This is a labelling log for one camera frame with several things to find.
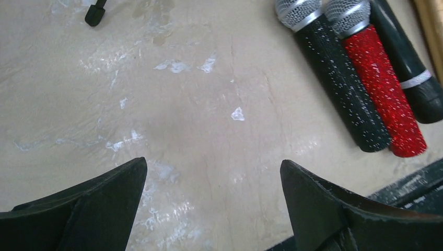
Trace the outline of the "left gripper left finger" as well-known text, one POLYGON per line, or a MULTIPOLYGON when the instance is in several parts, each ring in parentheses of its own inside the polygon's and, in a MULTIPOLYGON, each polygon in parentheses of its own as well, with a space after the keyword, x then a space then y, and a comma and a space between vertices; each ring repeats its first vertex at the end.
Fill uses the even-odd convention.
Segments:
POLYGON ((138 157, 1 213, 1 250, 125 250, 146 176, 138 157))

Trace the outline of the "plain black microphone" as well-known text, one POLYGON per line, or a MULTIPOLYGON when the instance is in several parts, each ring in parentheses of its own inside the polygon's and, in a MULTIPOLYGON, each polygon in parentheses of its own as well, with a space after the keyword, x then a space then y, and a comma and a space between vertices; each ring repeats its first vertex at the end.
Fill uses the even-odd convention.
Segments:
POLYGON ((425 67, 387 1, 370 1, 370 22, 382 42, 416 120, 442 120, 442 86, 425 67))

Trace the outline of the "black glitter microphone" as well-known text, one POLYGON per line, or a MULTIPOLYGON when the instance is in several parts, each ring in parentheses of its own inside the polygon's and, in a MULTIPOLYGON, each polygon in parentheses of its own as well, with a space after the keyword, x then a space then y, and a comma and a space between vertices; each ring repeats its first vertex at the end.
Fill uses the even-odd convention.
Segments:
POLYGON ((321 1, 275 2, 279 21, 294 38, 352 139, 364 152, 378 152, 391 136, 364 84, 334 33, 321 1))

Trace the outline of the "red glitter microphone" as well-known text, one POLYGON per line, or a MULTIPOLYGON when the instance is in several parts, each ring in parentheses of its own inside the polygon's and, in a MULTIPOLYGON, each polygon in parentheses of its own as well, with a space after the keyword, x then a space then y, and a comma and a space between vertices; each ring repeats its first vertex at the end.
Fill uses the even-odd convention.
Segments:
POLYGON ((374 25, 369 1, 328 1, 325 16, 341 39, 391 136, 397 157, 424 153, 427 145, 374 25))

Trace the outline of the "tripod mic stand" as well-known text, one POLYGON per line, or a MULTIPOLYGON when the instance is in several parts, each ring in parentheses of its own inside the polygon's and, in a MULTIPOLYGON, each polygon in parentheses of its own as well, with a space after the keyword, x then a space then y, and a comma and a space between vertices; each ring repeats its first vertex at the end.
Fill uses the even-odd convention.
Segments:
POLYGON ((106 2, 107 0, 97 0, 94 5, 90 5, 89 10, 85 16, 85 22, 89 26, 95 27, 101 22, 106 12, 106 10, 104 9, 106 2))

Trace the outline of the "gold microphone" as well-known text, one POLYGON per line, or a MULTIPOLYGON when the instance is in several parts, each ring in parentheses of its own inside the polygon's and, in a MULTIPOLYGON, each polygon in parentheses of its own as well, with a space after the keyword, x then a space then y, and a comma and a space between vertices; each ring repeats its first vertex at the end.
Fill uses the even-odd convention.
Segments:
POLYGON ((442 84, 442 0, 414 0, 430 58, 442 84))

